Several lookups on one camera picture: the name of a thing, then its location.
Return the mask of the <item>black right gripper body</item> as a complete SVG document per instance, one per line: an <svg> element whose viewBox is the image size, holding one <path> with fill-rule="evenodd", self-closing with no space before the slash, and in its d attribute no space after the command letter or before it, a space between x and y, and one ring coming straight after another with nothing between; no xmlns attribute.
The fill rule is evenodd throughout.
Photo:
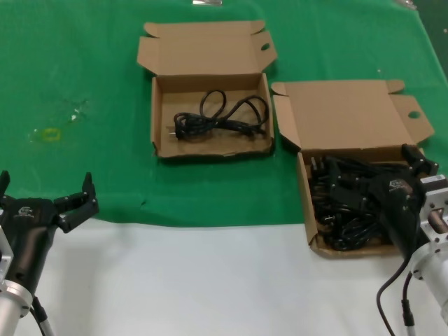
<svg viewBox="0 0 448 336"><path fill-rule="evenodd" d="M370 182L370 194L379 207L379 223L404 259L428 242L420 227L423 204L418 178L408 173L385 173Z"/></svg>

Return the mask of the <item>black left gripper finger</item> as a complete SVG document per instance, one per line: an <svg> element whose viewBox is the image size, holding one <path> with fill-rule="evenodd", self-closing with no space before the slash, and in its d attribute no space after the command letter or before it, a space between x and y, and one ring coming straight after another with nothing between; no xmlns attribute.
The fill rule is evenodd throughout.
<svg viewBox="0 0 448 336"><path fill-rule="evenodd" d="M64 233L77 228L99 212L92 174L85 175L80 192L57 198L53 201L59 214L58 226Z"/></svg>
<svg viewBox="0 0 448 336"><path fill-rule="evenodd" d="M11 181L8 171L3 170L0 175L0 201L1 206L5 207L8 204L8 196L6 195L6 190Z"/></svg>

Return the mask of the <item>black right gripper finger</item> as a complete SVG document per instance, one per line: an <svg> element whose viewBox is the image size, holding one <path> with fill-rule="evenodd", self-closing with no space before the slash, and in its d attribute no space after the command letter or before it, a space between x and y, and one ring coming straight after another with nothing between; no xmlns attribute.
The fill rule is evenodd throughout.
<svg viewBox="0 0 448 336"><path fill-rule="evenodd" d="M429 160L416 146L403 144L401 146L401 153L414 176L420 176L422 174L434 176L437 174L439 164Z"/></svg>
<svg viewBox="0 0 448 336"><path fill-rule="evenodd" d="M347 157L327 157L326 167L330 199L351 210L364 210L370 179L377 174L377 168Z"/></svg>

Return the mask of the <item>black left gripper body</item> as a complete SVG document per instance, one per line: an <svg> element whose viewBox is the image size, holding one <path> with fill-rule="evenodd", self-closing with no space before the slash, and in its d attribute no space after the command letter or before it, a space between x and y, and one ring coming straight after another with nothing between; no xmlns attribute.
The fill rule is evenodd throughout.
<svg viewBox="0 0 448 336"><path fill-rule="evenodd" d="M6 279L34 293L53 245L58 212L42 198L2 197L1 209L1 226L13 252Z"/></svg>

